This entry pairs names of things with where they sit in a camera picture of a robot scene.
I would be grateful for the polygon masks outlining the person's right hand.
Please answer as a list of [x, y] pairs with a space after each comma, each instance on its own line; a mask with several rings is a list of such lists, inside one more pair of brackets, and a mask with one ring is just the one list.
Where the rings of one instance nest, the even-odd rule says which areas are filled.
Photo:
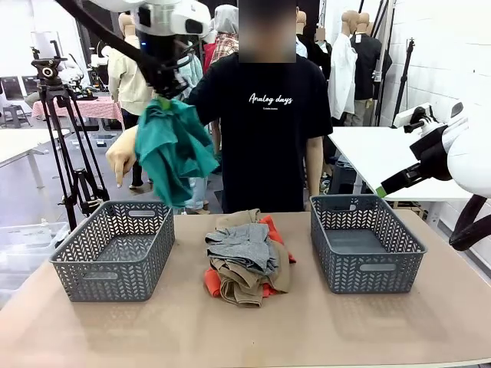
[[124, 131], [106, 152], [106, 158], [114, 172], [118, 188], [122, 186], [124, 176], [136, 162], [135, 141], [134, 131]]

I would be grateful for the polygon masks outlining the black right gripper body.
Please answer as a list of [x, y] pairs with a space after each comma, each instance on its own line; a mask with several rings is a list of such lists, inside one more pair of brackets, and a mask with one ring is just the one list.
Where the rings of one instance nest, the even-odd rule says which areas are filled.
[[452, 179], [447, 165], [447, 151], [443, 146], [443, 132], [447, 125], [436, 128], [410, 145], [418, 163], [410, 167], [414, 178], [435, 178], [440, 181]]

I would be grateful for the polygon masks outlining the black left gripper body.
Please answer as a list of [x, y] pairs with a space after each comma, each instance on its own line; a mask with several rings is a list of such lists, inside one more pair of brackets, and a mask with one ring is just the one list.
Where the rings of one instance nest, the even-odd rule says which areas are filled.
[[185, 49], [177, 35], [140, 33], [140, 50], [146, 55], [140, 71], [154, 91], [166, 99], [177, 97], [187, 87], [178, 71], [179, 57], [187, 61]]

